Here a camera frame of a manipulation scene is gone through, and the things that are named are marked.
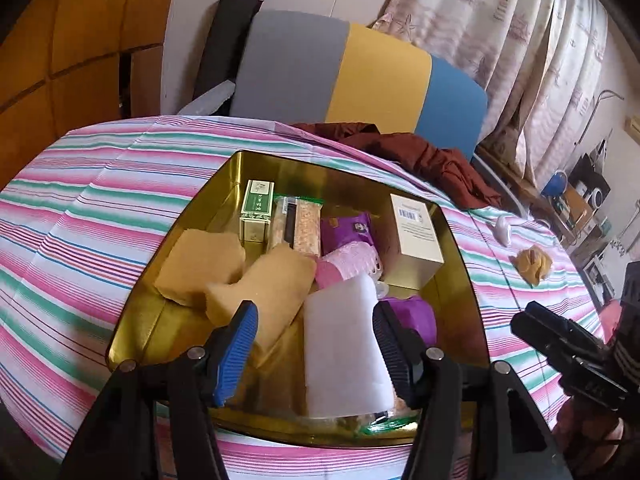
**white plastic item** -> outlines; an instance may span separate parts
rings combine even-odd
[[[207,90],[197,99],[191,101],[178,112],[178,115],[211,115],[217,112],[218,108],[231,98],[235,91],[236,83],[227,79],[212,89]]]
[[[511,225],[509,224],[506,215],[501,216],[495,221],[494,236],[505,247],[511,245]]]
[[[359,274],[305,300],[306,406],[311,418],[386,412],[394,389],[373,333],[378,302]]]
[[[385,282],[376,282],[376,296],[379,300],[386,298],[389,295],[389,286]]]

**purple package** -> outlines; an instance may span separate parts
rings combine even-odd
[[[403,327],[413,328],[428,347],[436,344],[436,317],[429,303],[420,296],[412,296],[407,300],[385,298],[384,301],[389,302]]]
[[[371,237],[369,213],[357,216],[338,216],[320,219],[322,256],[350,243],[366,242],[375,247]]]

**barcode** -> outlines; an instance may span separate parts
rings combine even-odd
[[[413,220],[414,222],[418,221],[418,215],[412,211],[407,211],[406,209],[398,209],[400,216],[404,218],[408,218],[409,220]]]

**pink and green stripes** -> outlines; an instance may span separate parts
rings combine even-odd
[[[504,248],[490,228],[501,212],[459,211],[441,191],[353,148],[270,121],[159,117],[70,132],[0,192],[0,396],[34,442],[62,458],[108,377],[104,351],[131,287],[189,200],[238,150],[360,174],[439,204],[471,278],[491,359],[513,365],[553,423],[563,401],[558,377],[511,335],[511,317],[535,300],[594,333],[600,326],[551,232],[514,226]],[[554,260],[535,289],[510,263],[533,244]],[[408,454],[283,447],[228,433],[221,441],[238,478],[284,472],[350,480],[366,471],[388,480],[401,475]],[[162,453],[174,478],[168,449]],[[462,476],[463,462],[458,469]]]

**dark red cloth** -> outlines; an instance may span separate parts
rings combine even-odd
[[[375,124],[301,123],[294,126],[398,162],[409,173],[443,190],[460,209],[500,207],[500,194],[482,179],[457,148],[440,150],[414,134],[381,135]]]

